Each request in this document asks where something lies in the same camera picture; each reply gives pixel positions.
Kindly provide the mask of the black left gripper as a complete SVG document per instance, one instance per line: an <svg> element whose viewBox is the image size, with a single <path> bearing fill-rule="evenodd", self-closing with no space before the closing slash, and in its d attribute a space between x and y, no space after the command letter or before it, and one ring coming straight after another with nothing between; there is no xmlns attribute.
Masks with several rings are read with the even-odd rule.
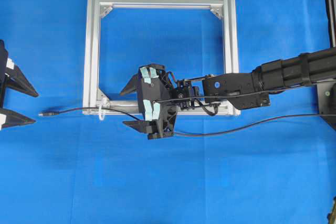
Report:
<svg viewBox="0 0 336 224"><path fill-rule="evenodd" d="M16 90L32 97L39 94L26 79L17 65L8 57L5 43L1 40L1 130L14 127L34 124L36 121L15 111L3 109L5 88Z"/></svg>

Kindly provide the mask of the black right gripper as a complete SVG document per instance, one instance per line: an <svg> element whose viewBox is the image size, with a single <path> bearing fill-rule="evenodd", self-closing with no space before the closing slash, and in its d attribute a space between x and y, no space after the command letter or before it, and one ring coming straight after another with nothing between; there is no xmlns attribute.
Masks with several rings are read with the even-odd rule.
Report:
<svg viewBox="0 0 336 224"><path fill-rule="evenodd" d="M123 121L122 123L140 133L149 140L171 137L177 117L177 106L170 104L173 85L163 65L141 66L133 75L120 95L137 93L139 112L143 120Z"/></svg>

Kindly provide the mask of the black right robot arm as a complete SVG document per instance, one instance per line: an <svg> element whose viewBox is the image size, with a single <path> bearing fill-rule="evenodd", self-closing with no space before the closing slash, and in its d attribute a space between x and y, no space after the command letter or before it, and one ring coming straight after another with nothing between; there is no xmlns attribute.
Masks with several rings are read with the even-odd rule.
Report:
<svg viewBox="0 0 336 224"><path fill-rule="evenodd" d="M270 105L269 96L296 87L309 87L335 78L335 48L303 53L287 60L276 60L256 67L250 73L209 74L176 80L163 65L141 66L121 91L136 93L143 118L124 125L148 139L172 137L178 109L201 108L218 114L222 101L238 110Z"/></svg>

